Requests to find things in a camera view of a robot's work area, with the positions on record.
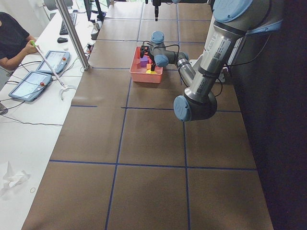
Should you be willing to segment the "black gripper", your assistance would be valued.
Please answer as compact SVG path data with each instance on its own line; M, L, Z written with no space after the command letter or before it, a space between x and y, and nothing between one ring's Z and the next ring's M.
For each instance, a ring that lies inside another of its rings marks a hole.
M155 21L158 21L158 15L159 15L159 6L160 6L160 0L153 0L153 6L154 8L154 13L155 13Z
M155 64L154 56L151 53L150 48L151 48L150 46L141 45L141 47L140 47L140 58L143 58L144 56L148 56L150 58L150 60L152 61L151 71L154 71L156 64Z

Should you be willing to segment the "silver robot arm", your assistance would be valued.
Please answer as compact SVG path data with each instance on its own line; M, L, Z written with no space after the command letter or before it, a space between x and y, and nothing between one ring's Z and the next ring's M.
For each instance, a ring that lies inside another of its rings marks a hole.
M203 54L194 64L184 52L167 50L161 31L152 33L151 40L141 46L140 55L148 55L154 67L176 65L187 85L183 95L174 100L179 120L204 120L215 114L217 101L211 89L237 40L278 30L283 21L283 6L282 0L216 0Z
M162 4L166 5L174 5L181 2L181 0L145 0L145 4L152 3L154 6L154 19L157 22L159 19L159 7Z

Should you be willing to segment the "person's hand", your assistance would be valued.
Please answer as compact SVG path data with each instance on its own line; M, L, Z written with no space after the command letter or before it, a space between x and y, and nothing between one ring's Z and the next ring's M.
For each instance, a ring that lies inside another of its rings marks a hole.
M37 53L37 49L35 46L33 46L31 43L27 43L25 48L24 48L26 54L34 54Z

